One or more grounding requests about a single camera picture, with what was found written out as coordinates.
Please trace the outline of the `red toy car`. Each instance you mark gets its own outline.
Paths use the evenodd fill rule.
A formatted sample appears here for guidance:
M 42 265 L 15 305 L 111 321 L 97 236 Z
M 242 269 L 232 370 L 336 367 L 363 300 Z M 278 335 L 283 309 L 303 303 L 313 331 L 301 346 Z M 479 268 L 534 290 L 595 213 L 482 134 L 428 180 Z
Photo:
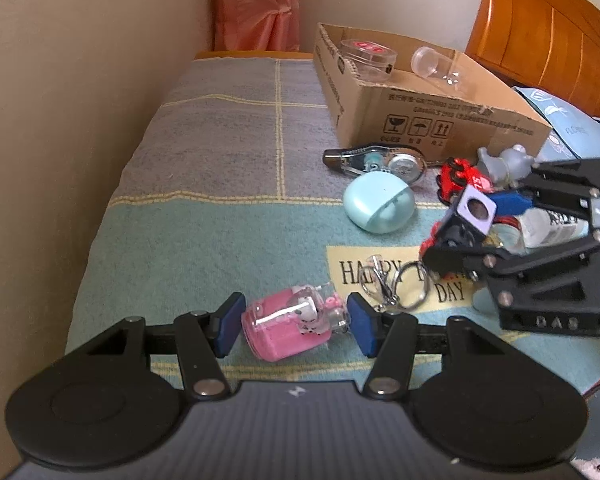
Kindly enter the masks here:
M 467 185 L 478 188 L 480 192 L 490 197 L 488 194 L 488 191 L 491 189 L 489 180 L 483 177 L 482 173 L 475 166 L 471 166 L 470 162 L 466 159 L 448 159 L 443 164 L 440 174 L 436 177 L 436 182 L 438 185 L 438 199 L 448 206 L 448 209 Z M 436 233 L 441 221 L 434 224 L 429 237 L 420 245 L 420 260 L 425 260 L 425 254 L 431 247 L 448 246 L 438 244 L 436 241 Z

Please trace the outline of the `pink keychain bottle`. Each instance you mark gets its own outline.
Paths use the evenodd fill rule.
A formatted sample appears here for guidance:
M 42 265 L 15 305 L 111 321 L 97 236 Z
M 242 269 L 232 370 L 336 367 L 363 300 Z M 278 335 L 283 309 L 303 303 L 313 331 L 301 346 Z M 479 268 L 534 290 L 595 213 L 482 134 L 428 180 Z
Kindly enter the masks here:
M 254 300 L 242 314 L 242 332 L 260 360 L 278 362 L 347 333 L 350 316 L 332 283 L 296 285 Z

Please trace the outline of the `wooden headboard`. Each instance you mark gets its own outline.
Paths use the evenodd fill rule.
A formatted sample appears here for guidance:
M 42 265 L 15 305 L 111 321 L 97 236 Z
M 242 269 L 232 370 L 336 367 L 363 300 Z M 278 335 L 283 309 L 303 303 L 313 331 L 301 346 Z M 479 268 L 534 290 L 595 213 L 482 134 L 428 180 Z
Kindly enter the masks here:
M 588 0 L 481 0 L 466 54 L 600 118 L 600 10 Z

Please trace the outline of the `brown cardboard box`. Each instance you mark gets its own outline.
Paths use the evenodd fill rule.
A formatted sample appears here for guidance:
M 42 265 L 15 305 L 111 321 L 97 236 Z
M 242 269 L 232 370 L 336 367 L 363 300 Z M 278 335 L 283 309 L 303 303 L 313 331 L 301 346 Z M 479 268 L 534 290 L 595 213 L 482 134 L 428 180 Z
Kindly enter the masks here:
M 389 79 L 364 79 L 342 53 L 344 40 L 396 51 Z M 465 53 L 437 47 L 460 73 L 460 90 L 445 90 L 411 70 L 423 44 L 390 32 L 318 24 L 314 65 L 341 146 L 398 144 L 416 148 L 427 162 L 474 159 L 478 148 L 497 155 L 516 144 L 530 155 L 539 153 L 550 124 L 517 91 Z

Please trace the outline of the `grey elephant toy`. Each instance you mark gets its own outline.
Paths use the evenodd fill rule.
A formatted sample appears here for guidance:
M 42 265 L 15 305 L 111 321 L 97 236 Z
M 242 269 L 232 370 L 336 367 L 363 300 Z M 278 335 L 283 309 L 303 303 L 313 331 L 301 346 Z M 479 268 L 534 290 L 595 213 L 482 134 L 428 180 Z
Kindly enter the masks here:
M 477 157 L 479 171 L 500 188 L 528 177 L 535 163 L 535 158 L 521 144 L 506 148 L 498 156 L 491 156 L 486 148 L 478 148 Z

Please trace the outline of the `clear case red label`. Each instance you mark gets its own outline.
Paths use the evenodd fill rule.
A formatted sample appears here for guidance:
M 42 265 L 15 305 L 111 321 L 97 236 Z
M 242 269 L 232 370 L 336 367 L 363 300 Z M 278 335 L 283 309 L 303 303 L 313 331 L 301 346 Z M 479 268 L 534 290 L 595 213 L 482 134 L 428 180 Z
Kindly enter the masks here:
M 361 39 L 341 40 L 339 50 L 355 66 L 358 76 L 369 82 L 388 80 L 398 57 L 383 44 Z

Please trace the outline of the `white green medical bottle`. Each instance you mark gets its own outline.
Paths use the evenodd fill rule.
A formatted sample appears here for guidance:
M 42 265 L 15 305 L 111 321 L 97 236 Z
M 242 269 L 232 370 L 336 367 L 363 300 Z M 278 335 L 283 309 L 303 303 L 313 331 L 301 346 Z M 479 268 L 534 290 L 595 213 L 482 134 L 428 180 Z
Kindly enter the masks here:
M 588 222 L 569 214 L 531 208 L 520 216 L 496 217 L 490 240 L 516 255 L 528 254 L 588 235 Z

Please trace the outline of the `mint green egg case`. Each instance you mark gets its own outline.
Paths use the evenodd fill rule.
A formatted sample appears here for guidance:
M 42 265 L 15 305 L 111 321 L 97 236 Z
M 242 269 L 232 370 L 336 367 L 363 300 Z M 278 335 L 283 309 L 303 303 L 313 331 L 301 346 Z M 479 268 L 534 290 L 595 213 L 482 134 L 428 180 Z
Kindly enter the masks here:
M 343 192 L 342 204 L 347 217 L 372 234 L 399 231 L 416 210 L 412 189 L 385 171 L 372 171 L 353 179 Z

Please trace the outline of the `clear plastic jar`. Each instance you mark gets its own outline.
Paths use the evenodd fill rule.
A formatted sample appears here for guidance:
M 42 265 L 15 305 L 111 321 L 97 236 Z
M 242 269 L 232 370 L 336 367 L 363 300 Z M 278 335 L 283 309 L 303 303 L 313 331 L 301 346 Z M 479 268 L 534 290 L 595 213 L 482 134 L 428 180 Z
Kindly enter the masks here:
M 413 53 L 411 70 L 420 78 L 442 81 L 448 86 L 460 83 L 457 62 L 430 47 L 420 47 Z

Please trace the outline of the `black white cube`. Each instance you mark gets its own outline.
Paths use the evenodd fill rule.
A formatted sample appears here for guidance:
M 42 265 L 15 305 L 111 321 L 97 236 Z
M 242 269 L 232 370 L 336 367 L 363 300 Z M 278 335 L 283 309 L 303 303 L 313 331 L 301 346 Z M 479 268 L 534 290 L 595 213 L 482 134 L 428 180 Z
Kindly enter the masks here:
M 443 217 L 436 241 L 448 246 L 479 246 L 489 234 L 495 213 L 496 203 L 467 185 Z

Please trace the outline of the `light blue pillow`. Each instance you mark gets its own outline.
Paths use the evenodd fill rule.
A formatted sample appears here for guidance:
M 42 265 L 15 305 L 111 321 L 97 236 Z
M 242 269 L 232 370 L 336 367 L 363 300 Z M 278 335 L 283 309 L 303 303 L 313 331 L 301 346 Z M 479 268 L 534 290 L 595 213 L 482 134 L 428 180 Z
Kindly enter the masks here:
M 591 117 L 567 101 L 533 88 L 515 90 L 550 124 L 538 162 L 600 158 L 600 118 Z

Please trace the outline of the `pink curtain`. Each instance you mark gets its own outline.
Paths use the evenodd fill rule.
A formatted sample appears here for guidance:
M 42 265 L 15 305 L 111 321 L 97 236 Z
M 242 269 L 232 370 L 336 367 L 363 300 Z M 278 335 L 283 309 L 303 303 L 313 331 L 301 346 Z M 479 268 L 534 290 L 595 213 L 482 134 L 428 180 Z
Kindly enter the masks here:
M 300 0 L 214 0 L 217 51 L 298 51 Z

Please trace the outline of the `correction tape dispenser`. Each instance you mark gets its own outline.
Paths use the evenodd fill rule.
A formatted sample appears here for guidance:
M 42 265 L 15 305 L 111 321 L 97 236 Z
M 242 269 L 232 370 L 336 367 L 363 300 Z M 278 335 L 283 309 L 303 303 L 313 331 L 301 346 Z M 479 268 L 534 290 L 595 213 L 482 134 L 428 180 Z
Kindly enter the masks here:
M 328 169 L 350 177 L 382 171 L 394 174 L 408 185 L 418 182 L 428 169 L 421 151 L 396 144 L 330 148 L 323 152 L 322 161 Z

